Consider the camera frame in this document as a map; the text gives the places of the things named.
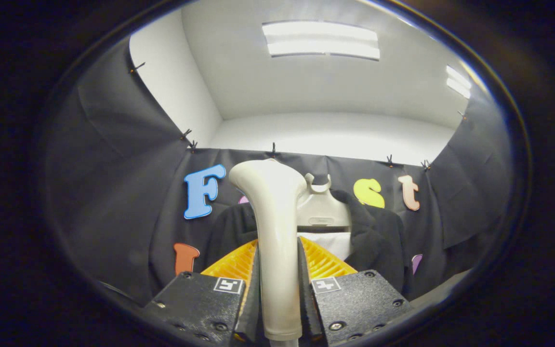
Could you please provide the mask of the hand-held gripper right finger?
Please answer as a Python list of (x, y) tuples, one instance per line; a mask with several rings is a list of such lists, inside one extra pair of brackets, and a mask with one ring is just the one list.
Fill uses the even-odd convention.
[(299, 238), (299, 274), (309, 347), (345, 347), (384, 331), (412, 310), (377, 271), (357, 271), (304, 237)]

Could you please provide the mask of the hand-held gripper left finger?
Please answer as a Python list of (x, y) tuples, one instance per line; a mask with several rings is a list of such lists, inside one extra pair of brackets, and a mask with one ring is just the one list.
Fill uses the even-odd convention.
[(253, 240), (203, 272), (181, 272), (145, 306), (145, 314), (194, 346), (253, 344), (260, 316), (258, 262)]

